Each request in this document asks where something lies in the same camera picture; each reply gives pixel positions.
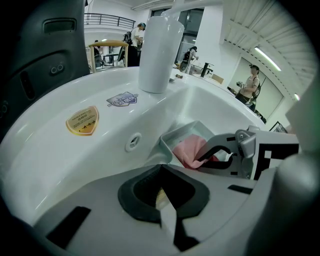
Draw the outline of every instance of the white basin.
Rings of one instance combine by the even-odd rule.
[[[11,127],[0,145],[1,193],[11,213],[33,225],[52,205],[93,180],[156,163],[166,163],[159,137],[199,120],[214,134],[234,133],[264,123],[228,92],[196,77],[169,83],[165,93],[138,89],[139,68],[106,70],[71,81],[42,97]],[[138,94],[129,106],[107,99]],[[96,106],[91,136],[66,127],[74,113]],[[125,151],[140,133],[136,148]]]

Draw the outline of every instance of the ceiling light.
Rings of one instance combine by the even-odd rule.
[[[300,96],[299,96],[298,94],[295,93],[295,94],[294,94],[294,97],[296,98],[297,101],[300,100]]]
[[[276,70],[281,71],[280,67],[278,67],[277,64],[274,63],[274,61],[270,59],[262,50],[260,50],[258,47],[255,47],[254,49],[256,49],[261,55],[263,55],[268,61],[270,61],[270,63],[276,68]]]

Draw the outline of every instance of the railing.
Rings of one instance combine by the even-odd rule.
[[[85,13],[84,25],[108,25],[132,30],[135,20],[101,13]]]

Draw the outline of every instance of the gold sticker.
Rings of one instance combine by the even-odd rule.
[[[75,135],[90,136],[94,133],[99,121],[99,113],[95,106],[75,113],[65,124],[66,127]]]

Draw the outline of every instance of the pink cloth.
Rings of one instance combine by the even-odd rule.
[[[219,161],[214,155],[208,160],[195,160],[198,151],[207,143],[207,141],[195,134],[191,134],[184,141],[181,141],[174,149],[174,155],[179,159],[185,168],[197,169],[207,161]]]

